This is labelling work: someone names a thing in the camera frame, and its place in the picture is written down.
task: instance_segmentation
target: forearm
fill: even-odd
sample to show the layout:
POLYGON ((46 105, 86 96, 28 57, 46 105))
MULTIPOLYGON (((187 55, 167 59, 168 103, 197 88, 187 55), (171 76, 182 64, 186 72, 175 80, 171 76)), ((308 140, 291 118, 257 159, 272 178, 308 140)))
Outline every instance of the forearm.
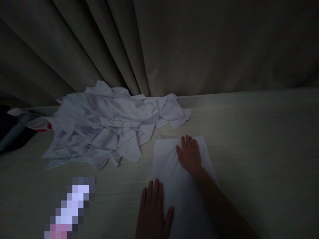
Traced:
POLYGON ((211 220, 221 236, 258 238, 203 168, 192 176, 206 203, 211 220))

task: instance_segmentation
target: wooden table surface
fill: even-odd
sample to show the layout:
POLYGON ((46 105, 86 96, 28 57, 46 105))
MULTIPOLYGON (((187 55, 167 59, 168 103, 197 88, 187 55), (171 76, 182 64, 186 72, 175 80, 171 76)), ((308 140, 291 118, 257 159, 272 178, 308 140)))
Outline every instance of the wooden table surface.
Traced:
POLYGON ((0 156, 0 238, 43 238, 72 177, 95 177, 95 200, 74 238, 134 238, 156 137, 203 135, 225 195, 261 238, 319 236, 319 89, 181 97, 186 125, 155 129, 134 164, 101 171, 72 162, 44 171, 52 136, 0 156))

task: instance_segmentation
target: crumpled white fabric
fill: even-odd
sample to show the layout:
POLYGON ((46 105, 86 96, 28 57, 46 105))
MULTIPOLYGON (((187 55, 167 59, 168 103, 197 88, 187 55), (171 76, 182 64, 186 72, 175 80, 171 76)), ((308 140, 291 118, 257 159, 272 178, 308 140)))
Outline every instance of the crumpled white fabric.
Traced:
POLYGON ((122 157, 137 163, 142 157, 140 145, 151 139, 155 126, 170 123, 178 128, 191 114, 180 107, 174 94, 130 96, 127 89, 110 88, 104 81, 59 103, 54 116, 47 117, 54 139, 42 156, 53 159, 46 169, 79 161, 101 170, 108 159, 118 166, 122 157))

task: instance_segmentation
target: folded white cloth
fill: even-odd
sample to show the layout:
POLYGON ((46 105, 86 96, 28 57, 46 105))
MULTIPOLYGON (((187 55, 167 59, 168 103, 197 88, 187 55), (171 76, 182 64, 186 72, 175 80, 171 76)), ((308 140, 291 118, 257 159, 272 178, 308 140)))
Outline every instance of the folded white cloth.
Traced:
MULTIPOLYGON (((201 165, 219 186, 209 158, 203 136, 196 139, 201 165)), ((196 184, 178 160, 176 145, 181 147, 181 139, 158 137, 154 145, 153 179, 159 179, 164 189, 164 218, 170 207, 175 207, 170 230, 170 238, 218 238, 209 218, 205 203, 196 184)))
POLYGON ((84 93, 67 95, 60 103, 54 116, 47 117, 54 139, 42 156, 53 158, 46 169, 79 161, 101 170, 108 159, 117 166, 121 157, 137 163, 140 145, 151 139, 155 125, 170 123, 178 128, 191 114, 180 107, 174 94, 130 96, 127 89, 110 88, 104 81, 84 93))

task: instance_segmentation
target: beige curtain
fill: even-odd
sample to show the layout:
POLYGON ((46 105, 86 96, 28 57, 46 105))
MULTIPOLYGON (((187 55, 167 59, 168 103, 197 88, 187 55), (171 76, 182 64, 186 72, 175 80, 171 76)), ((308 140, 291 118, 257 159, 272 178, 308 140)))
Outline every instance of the beige curtain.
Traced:
POLYGON ((0 91, 31 106, 94 86, 162 96, 318 84, 318 1, 1 2, 0 91))

